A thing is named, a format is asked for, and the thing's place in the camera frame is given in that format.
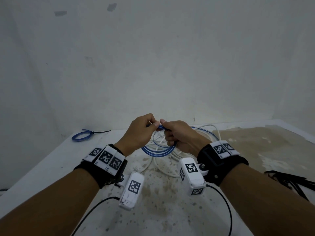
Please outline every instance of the table surface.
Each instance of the table surface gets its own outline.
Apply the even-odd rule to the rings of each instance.
[[[215,125],[219,130],[278,125],[315,143],[315,137],[312,135],[277,119]],[[73,142],[70,136],[0,197],[0,218],[71,172],[97,143],[115,143],[125,131],[114,130],[95,134],[90,140],[83,142]],[[128,165],[124,174],[145,167],[150,157],[142,150],[137,150],[127,159]],[[161,166],[170,172],[176,170],[176,162],[168,157],[158,159],[157,162],[163,164]],[[178,178],[162,174],[153,163],[143,174],[144,187],[133,211],[119,208],[116,200],[104,202],[89,215],[76,235],[228,235],[229,212],[217,192],[207,188],[201,196],[188,196],[183,192]],[[303,190],[307,195],[312,194],[307,189]],[[121,192],[121,188],[113,185],[104,187],[98,192],[88,210],[104,198],[120,197]],[[232,235],[252,235],[231,204],[230,207],[233,216]]]

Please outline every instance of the blue wire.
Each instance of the blue wire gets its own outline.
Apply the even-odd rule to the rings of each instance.
[[[95,133],[108,132],[108,131],[91,131],[91,130],[87,130],[87,129],[82,129],[82,130],[83,130],[83,132],[80,132],[80,133],[74,135],[74,136],[71,138],[74,142],[81,142],[81,141],[88,140],[88,139],[90,139]],[[88,136],[77,139],[78,136],[83,135],[83,134],[87,134],[87,133],[89,134]]]
[[[158,126],[158,129],[160,130],[169,130],[165,127],[163,127],[162,125]],[[218,137],[212,133],[211,131],[208,131],[206,129],[203,129],[203,128],[198,128],[200,129],[201,131],[204,131],[206,133],[210,133],[217,141],[219,140]],[[153,134],[153,142],[155,145],[159,146],[159,147],[162,147],[162,148],[166,148],[166,150],[162,150],[162,151],[154,151],[154,150],[151,150],[150,148],[148,148],[147,146],[144,146],[144,147],[141,147],[141,149],[149,156],[152,156],[152,157],[164,157],[164,156],[167,156],[168,154],[170,154],[174,149],[175,149],[175,146],[176,146],[176,142],[174,142],[174,145],[171,146],[171,147],[165,147],[165,146],[162,146],[162,145],[159,145],[155,142],[154,140],[154,135],[156,134],[157,132],[155,132]]]

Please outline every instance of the dirty table surface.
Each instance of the dirty table surface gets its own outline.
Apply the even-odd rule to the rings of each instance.
[[[250,166],[260,172],[277,170],[315,181],[312,170],[315,159],[310,156],[315,150],[315,137],[277,119],[221,123],[216,126],[222,131],[222,139],[228,140],[248,159]],[[115,130],[95,134],[90,140],[79,143],[73,142],[70,136],[0,197],[0,217],[72,171],[98,142],[115,143],[124,133],[125,130]],[[295,157],[293,154],[299,152],[299,147],[304,149],[303,156]],[[150,156],[137,150],[127,160],[124,174],[145,167]],[[173,159],[166,156],[157,159],[157,163],[175,173],[177,163]],[[144,187],[133,211],[119,208],[116,200],[106,201],[87,217],[76,235],[228,235],[229,212],[217,192],[207,188],[201,196],[188,196],[179,178],[164,175],[153,162],[143,174]],[[303,190],[315,203],[313,192]],[[122,188],[105,186],[88,210],[104,198],[120,197],[121,192]],[[252,235],[231,204],[230,207],[232,235]]]

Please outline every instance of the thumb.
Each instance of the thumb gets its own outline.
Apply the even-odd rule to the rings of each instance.
[[[151,124],[150,126],[148,126],[148,128],[149,128],[152,132],[154,132],[154,131],[157,130],[157,128],[158,128],[159,125],[160,125],[159,122],[155,122],[155,123]]]
[[[164,119],[161,119],[160,122],[166,129],[173,130],[174,124],[172,122],[167,122]]]

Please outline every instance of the hand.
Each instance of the hand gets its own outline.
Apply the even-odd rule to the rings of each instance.
[[[176,141],[176,147],[182,152],[198,156],[199,151],[211,141],[198,132],[193,130],[187,123],[183,121],[166,122],[160,120],[163,127],[170,131],[164,131],[167,145],[173,146]]]
[[[114,146],[121,150],[124,156],[129,156],[150,141],[152,133],[157,130],[159,125],[160,123],[155,120],[151,113],[137,117]]]

